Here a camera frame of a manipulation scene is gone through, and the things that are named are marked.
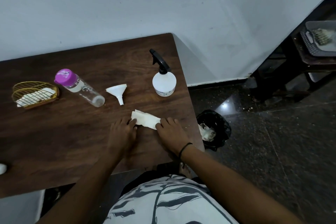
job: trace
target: person's left hand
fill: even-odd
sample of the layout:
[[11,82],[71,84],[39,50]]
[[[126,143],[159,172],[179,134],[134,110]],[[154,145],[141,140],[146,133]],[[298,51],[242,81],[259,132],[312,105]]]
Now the person's left hand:
[[137,120],[123,117],[111,124],[110,135],[108,137],[107,151],[110,154],[118,154],[123,157],[131,148],[137,136]]

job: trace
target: water bottle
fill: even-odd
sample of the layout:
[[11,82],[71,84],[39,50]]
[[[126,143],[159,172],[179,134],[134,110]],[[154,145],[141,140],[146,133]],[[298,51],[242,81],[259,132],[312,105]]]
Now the water bottle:
[[105,103],[105,98],[101,94],[95,91],[89,84],[87,84],[70,69],[61,69],[58,71],[54,82],[62,85],[71,92],[78,93],[95,107],[100,107]]

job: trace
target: black spray nozzle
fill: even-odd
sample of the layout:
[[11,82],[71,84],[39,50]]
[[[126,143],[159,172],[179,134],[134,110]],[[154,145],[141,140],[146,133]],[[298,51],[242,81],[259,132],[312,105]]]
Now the black spray nozzle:
[[166,61],[161,57],[160,54],[158,54],[155,50],[150,49],[149,52],[153,56],[153,65],[155,63],[159,64],[159,73],[160,74],[166,74],[171,71],[170,67],[166,63]]

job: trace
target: black trash bag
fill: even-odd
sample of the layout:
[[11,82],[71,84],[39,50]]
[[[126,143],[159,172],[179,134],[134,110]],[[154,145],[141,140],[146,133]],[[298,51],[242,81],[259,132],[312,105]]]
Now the black trash bag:
[[204,148],[217,151],[218,147],[222,147],[225,141],[231,136],[231,127],[229,123],[219,113],[213,110],[205,110],[197,116],[199,125],[205,124],[209,128],[213,128],[216,136],[213,141],[204,141]]

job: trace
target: hand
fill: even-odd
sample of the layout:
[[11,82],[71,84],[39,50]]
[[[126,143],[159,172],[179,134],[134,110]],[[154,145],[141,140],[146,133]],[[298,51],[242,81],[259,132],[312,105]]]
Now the hand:
[[184,132],[180,123],[176,119],[161,119],[160,123],[155,125],[164,146],[172,151],[176,156],[180,150],[190,142],[187,134]]
[[136,119],[123,117],[111,124],[110,135],[107,143],[107,151],[110,154],[119,154],[123,157],[131,148],[137,136]]

